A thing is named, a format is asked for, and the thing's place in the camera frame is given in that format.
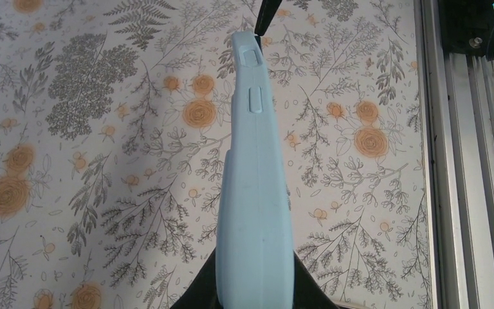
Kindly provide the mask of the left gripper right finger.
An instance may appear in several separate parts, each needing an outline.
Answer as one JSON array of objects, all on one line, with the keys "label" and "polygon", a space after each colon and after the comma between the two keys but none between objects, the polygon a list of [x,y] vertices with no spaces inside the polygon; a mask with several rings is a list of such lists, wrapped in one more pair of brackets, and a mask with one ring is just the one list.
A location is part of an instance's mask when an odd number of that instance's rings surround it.
[{"label": "left gripper right finger", "polygon": [[294,253],[294,267],[293,309],[339,308],[323,293],[296,253]]}]

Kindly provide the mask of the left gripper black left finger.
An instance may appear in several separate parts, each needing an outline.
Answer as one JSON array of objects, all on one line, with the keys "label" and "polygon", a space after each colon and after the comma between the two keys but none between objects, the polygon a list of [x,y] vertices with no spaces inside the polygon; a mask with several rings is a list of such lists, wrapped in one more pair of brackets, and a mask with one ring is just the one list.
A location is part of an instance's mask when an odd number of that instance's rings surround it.
[{"label": "left gripper black left finger", "polygon": [[217,295],[215,258],[213,250],[185,293],[170,309],[222,308]]}]

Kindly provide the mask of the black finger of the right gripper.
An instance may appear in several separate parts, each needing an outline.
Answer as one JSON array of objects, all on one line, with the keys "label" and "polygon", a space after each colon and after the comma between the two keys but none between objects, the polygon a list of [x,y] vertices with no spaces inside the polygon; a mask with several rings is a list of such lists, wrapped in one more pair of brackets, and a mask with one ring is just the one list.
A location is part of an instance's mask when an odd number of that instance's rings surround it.
[{"label": "black finger of the right gripper", "polygon": [[262,0],[257,22],[255,24],[254,33],[259,37],[265,35],[270,27],[270,24],[279,9],[282,0]]}]

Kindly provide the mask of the black phone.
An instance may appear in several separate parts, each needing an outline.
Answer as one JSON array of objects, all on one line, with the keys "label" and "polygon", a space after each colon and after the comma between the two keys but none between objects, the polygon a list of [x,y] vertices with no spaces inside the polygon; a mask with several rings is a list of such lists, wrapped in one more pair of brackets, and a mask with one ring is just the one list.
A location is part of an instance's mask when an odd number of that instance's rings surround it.
[{"label": "black phone", "polygon": [[234,33],[232,51],[236,78],[217,220],[217,294],[224,308],[291,308],[293,233],[268,69],[253,33]]}]

